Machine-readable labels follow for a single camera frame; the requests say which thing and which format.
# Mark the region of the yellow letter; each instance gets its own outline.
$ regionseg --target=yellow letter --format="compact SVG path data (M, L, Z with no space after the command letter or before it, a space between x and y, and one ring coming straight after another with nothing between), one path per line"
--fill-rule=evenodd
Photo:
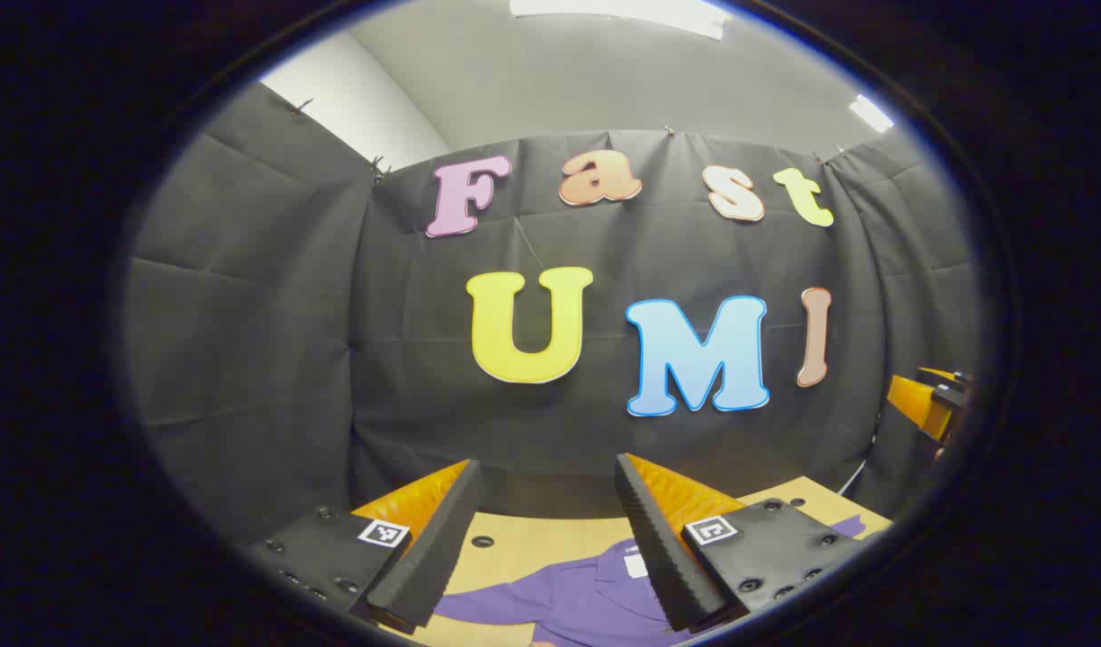
M590 151L566 164L562 172L569 177L562 180L558 197L567 205L591 205L602 198L628 200L642 189L629 168L629 158L619 151Z
M514 348L514 295L526 279L513 272L472 276L467 292L475 297L475 361L498 380L527 385L541 385L570 373L582 352L582 289L592 282L595 274L585 267L543 272L538 283L550 290L550 343L539 352L522 352Z
M794 202L797 216L805 218L809 224L829 227L835 223L835 215L827 208L820 208L814 200L814 194L820 194L817 182L806 179L797 168L787 168L773 174L773 180L784 185L789 191L789 201Z

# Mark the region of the ceiling light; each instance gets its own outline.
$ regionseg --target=ceiling light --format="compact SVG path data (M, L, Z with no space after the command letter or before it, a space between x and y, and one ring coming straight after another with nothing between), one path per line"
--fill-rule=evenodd
M862 118L862 121L870 123L870 128L876 130L877 132L884 132L893 127L894 122L886 117L886 113L882 111L882 108L873 105L873 101L866 99L865 97L858 95L858 100L849 106L850 110L854 111L854 114Z
M510 0L514 17L546 13L590 13L599 17L635 18L722 40L727 12L702 0Z

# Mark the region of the pink letter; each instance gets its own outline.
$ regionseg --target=pink letter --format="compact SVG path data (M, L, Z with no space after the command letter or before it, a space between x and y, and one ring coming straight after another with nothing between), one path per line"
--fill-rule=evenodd
M510 173L510 160L504 155L493 158L448 164L434 172L438 177L438 205L434 209L434 221L426 228L430 238L451 237L455 233L471 232L477 227L477 218L469 216L469 201L484 209L493 197L493 177L481 175L471 182L471 175L489 173L503 177Z

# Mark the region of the orange object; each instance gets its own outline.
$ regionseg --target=orange object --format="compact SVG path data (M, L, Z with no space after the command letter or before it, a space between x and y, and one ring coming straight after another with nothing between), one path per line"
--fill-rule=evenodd
M933 386L895 375L890 381L886 399L925 434L941 442L952 410L933 401Z
M940 375L941 377L957 382L957 376L950 373L949 371L937 371L936 369L927 369L924 366L919 368L918 371L928 371L929 373L934 373L935 375Z
M642 189L629 167L629 158L619 151L590 151L563 164L558 197L567 205L592 205L601 199L629 200Z
M678 474L678 472L651 463L644 458L637 458L632 453L625 454L625 458L642 476L642 483L645 483L650 496L658 505L662 515L666 518L666 524L678 536L678 539L682 539L683 528L686 524L707 517L726 515L726 513L741 511L744 507L730 495L695 482L694 479Z
M411 540L403 551L403 556L405 556L406 552L410 552L414 541L418 539L419 534L423 534L426 525L430 523L430 517L438 509L438 505L443 504L447 492L450 492L450 487L458 480L467 463L469 460L462 460L460 463L454 463L451 467L427 474L417 482L395 489L390 494L362 505L351 515L382 519L408 527Z

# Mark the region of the letter u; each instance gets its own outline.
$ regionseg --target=letter u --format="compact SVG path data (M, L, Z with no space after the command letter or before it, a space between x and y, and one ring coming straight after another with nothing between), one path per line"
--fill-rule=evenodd
M582 290L595 282L585 267L555 267L538 276L550 290L550 343L539 352L514 348L514 295L526 279L513 272L479 274L467 282L475 298L471 348L475 361L503 382L538 385L562 377L582 352Z

